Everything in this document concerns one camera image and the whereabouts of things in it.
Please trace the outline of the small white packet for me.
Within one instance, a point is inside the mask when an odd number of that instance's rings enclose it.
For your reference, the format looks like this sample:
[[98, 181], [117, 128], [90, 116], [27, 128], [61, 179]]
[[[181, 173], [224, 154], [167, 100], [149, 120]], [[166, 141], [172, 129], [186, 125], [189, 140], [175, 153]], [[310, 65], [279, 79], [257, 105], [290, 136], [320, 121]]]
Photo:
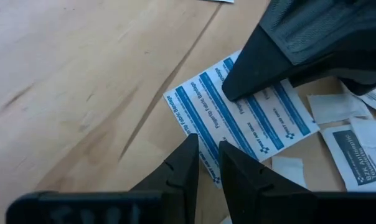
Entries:
[[274, 156], [271, 158], [272, 169], [294, 183], [307, 188], [304, 178], [304, 164], [300, 158]]

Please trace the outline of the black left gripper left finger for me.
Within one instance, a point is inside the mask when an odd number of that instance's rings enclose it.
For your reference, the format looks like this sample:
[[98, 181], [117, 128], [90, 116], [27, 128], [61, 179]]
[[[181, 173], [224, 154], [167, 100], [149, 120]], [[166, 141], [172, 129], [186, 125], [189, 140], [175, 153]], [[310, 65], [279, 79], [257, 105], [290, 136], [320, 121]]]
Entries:
[[199, 140], [190, 134], [131, 191], [142, 197], [130, 224], [194, 224], [199, 181]]

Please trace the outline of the blue striped bandage packet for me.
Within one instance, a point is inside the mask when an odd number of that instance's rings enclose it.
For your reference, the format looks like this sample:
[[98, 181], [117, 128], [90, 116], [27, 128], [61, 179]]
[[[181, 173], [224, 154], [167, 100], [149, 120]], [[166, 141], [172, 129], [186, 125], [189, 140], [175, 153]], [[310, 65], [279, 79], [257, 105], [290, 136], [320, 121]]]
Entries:
[[288, 80], [247, 98], [228, 100], [222, 84], [239, 54], [234, 52], [164, 94], [182, 130], [198, 135], [199, 156], [219, 189], [221, 141], [262, 162], [319, 131]]

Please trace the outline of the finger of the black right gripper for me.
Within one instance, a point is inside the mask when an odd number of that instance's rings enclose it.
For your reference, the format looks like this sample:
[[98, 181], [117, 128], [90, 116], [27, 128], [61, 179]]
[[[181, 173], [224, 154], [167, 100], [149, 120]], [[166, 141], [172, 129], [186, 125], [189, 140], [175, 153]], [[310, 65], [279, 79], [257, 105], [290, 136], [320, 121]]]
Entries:
[[364, 95], [376, 89], [376, 71], [346, 70], [340, 81], [355, 95]]
[[376, 71], [376, 0], [270, 0], [222, 90], [235, 101], [346, 70]]

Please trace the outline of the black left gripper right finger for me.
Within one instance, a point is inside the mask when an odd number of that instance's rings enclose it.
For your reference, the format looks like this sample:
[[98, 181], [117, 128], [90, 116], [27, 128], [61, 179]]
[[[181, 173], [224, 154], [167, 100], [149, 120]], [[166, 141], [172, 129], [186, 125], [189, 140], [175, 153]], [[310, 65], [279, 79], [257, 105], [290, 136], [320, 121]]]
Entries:
[[233, 224], [312, 224], [316, 197], [227, 141], [219, 144], [223, 192]]

